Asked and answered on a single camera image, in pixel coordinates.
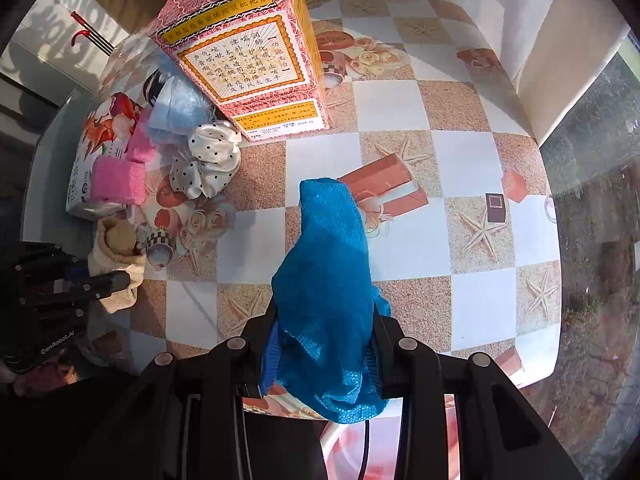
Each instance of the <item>floor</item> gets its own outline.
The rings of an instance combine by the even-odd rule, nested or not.
[[[638,433],[640,82],[616,54],[542,146],[562,265],[554,373],[524,390],[585,478],[605,478]]]

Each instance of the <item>white wall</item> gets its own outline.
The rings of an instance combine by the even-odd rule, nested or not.
[[[56,104],[71,89],[96,91],[107,56],[86,38],[71,37],[82,27],[75,10],[110,43],[128,33],[95,0],[37,0],[0,57],[0,72]]]

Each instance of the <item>tablecloth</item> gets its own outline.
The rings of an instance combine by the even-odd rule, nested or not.
[[[548,376],[561,320],[555,213],[497,56],[454,0],[307,3],[332,129],[245,145],[238,174],[213,200],[174,194],[171,153],[159,153],[147,165],[147,202],[130,219],[168,227],[182,253],[164,269],[147,266],[134,307],[94,312],[90,338],[115,333],[112,357],[139,372],[158,352],[187,357],[239,334],[265,311],[299,235],[300,181],[396,153],[429,204],[369,239],[371,276],[392,315],[437,352],[497,356],[515,346],[519,385]],[[506,197],[503,221],[487,218],[487,194]],[[245,406],[317,416],[279,386]]]

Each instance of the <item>light blue mesh fabric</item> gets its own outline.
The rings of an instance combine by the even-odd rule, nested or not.
[[[302,233],[271,280],[282,353],[276,379],[334,422],[351,424],[386,406],[367,368],[374,300],[362,220],[347,187],[300,183]]]

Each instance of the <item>starfish print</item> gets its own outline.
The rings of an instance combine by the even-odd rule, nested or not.
[[[175,259],[175,261],[176,261],[176,263],[179,263],[179,262],[183,261],[185,258],[188,258],[189,259],[189,263],[193,267],[193,270],[199,276],[200,275],[200,265],[198,264],[199,257],[200,257],[200,251],[197,248],[192,247],[192,248],[188,249],[188,252],[184,256],[178,256]]]
[[[331,111],[333,110],[333,108],[337,108],[340,107],[342,105],[347,104],[349,101],[347,99],[337,99],[337,100],[330,100],[326,103],[326,108],[329,111],[329,114],[327,115],[329,118],[329,127],[331,128],[337,128],[337,123],[334,121],[334,118],[331,116]]]
[[[439,29],[439,27],[430,27],[425,20],[422,20],[417,25],[410,25],[409,27],[414,34],[424,34],[425,36],[429,36],[432,32]]]
[[[254,300],[247,308],[238,304],[238,302],[231,296],[229,297],[229,304],[231,305],[232,309],[240,315],[240,320],[226,331],[226,334],[228,336],[231,336],[236,332],[236,330],[242,328],[249,318],[258,315],[260,307],[262,306],[262,292],[259,291],[258,294],[255,295]]]
[[[351,9],[361,10],[362,12],[366,12],[367,14],[373,14],[373,11],[376,9],[376,6],[371,2],[365,0],[364,2],[357,2],[351,4]]]
[[[460,213],[460,218],[469,226],[474,232],[473,237],[469,242],[462,248],[462,254],[466,254],[466,252],[474,247],[476,244],[484,243],[486,248],[489,251],[489,255],[495,261],[498,260],[498,256],[495,253],[494,245],[491,242],[491,237],[489,236],[491,233],[495,233],[507,227],[505,223],[499,224],[489,224],[487,220],[487,211],[486,207],[484,208],[484,213],[482,213],[482,221],[477,222],[471,218],[469,218],[464,213]]]
[[[527,286],[533,291],[535,299],[531,306],[527,309],[525,314],[528,314],[537,306],[542,306],[542,311],[545,313],[545,318],[549,319],[549,308],[546,304],[547,300],[549,300],[549,295],[553,294],[556,290],[560,288],[560,285],[553,285],[547,287],[546,282],[549,279],[549,269],[545,270],[545,275],[542,278],[542,284],[540,286],[535,285],[531,280],[527,280]]]
[[[431,155],[427,153],[418,153],[417,155],[409,155],[409,141],[411,139],[411,136],[412,134],[407,134],[407,136],[402,141],[400,148],[398,148],[394,152],[392,150],[388,150],[384,148],[383,146],[380,146],[379,144],[374,144],[374,146],[384,156],[395,153],[400,157],[400,159],[405,164],[417,164],[418,162],[422,162],[423,160],[427,160],[428,158],[430,158]]]

